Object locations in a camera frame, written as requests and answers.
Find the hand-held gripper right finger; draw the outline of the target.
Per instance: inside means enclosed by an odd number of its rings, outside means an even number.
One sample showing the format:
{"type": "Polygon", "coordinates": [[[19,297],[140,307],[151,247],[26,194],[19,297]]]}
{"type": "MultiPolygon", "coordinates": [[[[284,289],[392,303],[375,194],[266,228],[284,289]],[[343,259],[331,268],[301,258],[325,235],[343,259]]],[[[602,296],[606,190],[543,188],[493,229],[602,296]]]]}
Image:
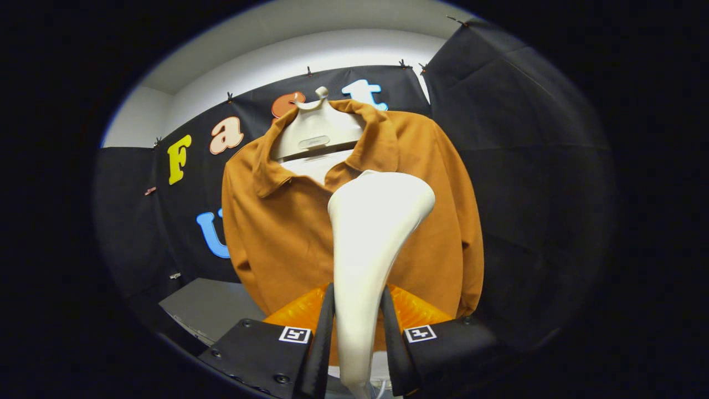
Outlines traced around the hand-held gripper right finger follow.
{"type": "Polygon", "coordinates": [[[395,285],[383,290],[381,310],[395,396],[461,398],[521,360],[473,316],[453,319],[395,285]]]}

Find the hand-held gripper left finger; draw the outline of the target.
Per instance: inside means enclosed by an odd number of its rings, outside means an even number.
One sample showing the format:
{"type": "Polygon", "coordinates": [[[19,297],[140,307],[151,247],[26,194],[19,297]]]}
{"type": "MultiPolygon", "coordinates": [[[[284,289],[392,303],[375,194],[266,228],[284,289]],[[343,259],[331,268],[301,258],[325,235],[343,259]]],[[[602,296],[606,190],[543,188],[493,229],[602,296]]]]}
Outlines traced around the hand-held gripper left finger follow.
{"type": "Polygon", "coordinates": [[[317,289],[315,325],[242,319],[198,359],[248,398],[324,398],[335,316],[332,283],[317,289]]]}

